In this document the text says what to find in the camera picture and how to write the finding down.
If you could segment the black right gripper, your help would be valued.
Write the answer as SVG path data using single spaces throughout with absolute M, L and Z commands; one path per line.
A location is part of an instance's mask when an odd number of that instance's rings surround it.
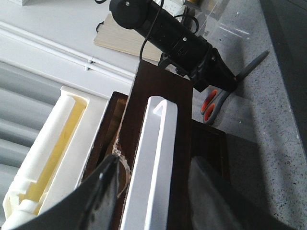
M 179 76 L 187 76 L 192 81 L 194 89 L 199 92 L 202 92 L 209 85 L 227 92 L 233 92 L 238 85 L 235 75 L 223 62 L 218 50 L 213 48 L 211 44 L 208 43 L 208 45 L 204 58 L 191 71 L 184 70 L 165 53 L 162 53 L 158 66 L 166 69 L 169 65 L 173 65 L 175 72 Z

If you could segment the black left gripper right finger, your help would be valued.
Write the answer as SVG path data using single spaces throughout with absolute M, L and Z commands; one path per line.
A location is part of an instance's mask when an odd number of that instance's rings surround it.
M 290 229 L 242 196 L 203 157 L 191 160 L 189 201 L 195 230 Z

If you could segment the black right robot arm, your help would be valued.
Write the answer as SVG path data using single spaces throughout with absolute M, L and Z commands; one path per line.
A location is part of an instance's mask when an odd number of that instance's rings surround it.
M 154 1 L 112 0 L 109 9 L 117 24 L 134 29 L 163 52 L 163 68 L 172 64 L 179 75 L 193 81 L 199 92 L 209 85 L 228 92 L 237 88 L 235 76 L 218 50 Z

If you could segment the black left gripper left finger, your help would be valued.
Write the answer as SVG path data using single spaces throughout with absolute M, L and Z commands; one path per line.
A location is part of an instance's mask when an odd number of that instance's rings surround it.
M 107 156 L 76 190 L 16 230 L 109 230 L 119 188 L 119 157 Z

